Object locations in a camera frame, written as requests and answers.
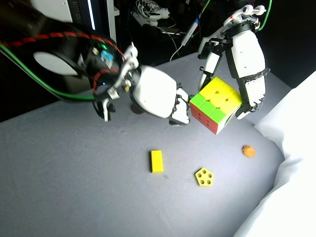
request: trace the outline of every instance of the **rubik's cube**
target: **rubik's cube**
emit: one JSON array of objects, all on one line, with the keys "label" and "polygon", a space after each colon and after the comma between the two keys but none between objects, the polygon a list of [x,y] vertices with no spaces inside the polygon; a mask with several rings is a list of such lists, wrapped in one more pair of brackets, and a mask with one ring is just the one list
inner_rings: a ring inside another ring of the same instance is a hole
[{"label": "rubik's cube", "polygon": [[224,128],[241,103],[240,94],[218,77],[190,100],[192,116],[215,134]]}]

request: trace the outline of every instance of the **gray table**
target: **gray table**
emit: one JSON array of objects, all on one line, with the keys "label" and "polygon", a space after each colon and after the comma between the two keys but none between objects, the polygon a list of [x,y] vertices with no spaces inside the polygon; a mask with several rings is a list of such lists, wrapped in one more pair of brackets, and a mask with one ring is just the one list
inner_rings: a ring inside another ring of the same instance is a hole
[{"label": "gray table", "polygon": [[[196,93],[196,54],[159,66]],[[237,86],[222,61],[218,75]],[[57,102],[0,124],[1,237],[229,237],[269,191],[283,157],[253,128],[289,88],[266,78],[262,110],[233,119],[217,136],[135,115],[128,96],[105,124],[91,104]],[[250,144],[257,155],[246,158]],[[150,172],[162,150],[164,173]],[[214,173],[200,187],[194,173]]]}]

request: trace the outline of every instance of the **small orange toy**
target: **small orange toy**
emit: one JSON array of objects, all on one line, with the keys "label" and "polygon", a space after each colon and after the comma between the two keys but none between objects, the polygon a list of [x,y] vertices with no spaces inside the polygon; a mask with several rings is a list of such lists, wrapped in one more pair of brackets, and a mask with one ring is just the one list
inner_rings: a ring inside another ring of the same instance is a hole
[{"label": "small orange toy", "polygon": [[251,146],[243,146],[242,147],[242,153],[247,156],[248,158],[252,158],[255,156],[256,151],[253,147]]}]

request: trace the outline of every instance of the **light strip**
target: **light strip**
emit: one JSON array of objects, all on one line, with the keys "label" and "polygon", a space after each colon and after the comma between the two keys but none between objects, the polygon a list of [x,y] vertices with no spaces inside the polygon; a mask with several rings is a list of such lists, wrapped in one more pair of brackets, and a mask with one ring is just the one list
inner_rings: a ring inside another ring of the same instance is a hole
[{"label": "light strip", "polygon": [[91,0],[88,0],[88,7],[89,7],[89,14],[90,14],[91,25],[92,25],[92,28],[95,30],[94,20],[93,20],[93,13],[92,13],[92,6],[91,6]]}]

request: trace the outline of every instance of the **white cloth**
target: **white cloth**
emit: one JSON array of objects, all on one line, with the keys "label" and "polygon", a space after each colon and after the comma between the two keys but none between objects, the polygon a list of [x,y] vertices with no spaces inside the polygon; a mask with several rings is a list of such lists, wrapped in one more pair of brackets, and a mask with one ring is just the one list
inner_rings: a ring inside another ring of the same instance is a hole
[{"label": "white cloth", "polygon": [[255,127],[284,154],[274,187],[235,237],[316,236],[316,72],[291,90]]}]

